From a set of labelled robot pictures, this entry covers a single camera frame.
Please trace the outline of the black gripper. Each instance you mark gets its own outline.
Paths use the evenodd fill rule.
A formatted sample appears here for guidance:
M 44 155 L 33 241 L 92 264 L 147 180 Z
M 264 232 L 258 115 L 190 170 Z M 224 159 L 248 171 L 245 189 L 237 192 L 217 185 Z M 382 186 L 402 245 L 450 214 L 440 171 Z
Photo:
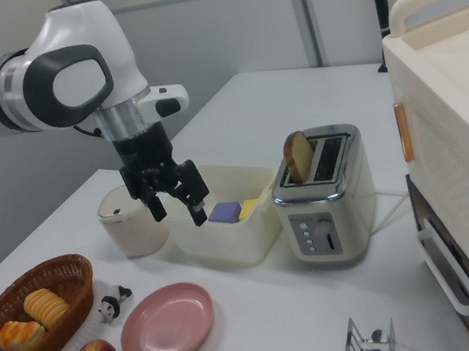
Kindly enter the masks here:
M 176 164 L 173 145 L 161 122 L 134 137 L 113 141 L 123 166 L 121 177 L 133 199 L 145 198 L 156 222 L 167 215 L 157 192 L 175 194 L 188 209 L 195 226 L 207 220 L 204 198 L 210 193 L 192 160 Z

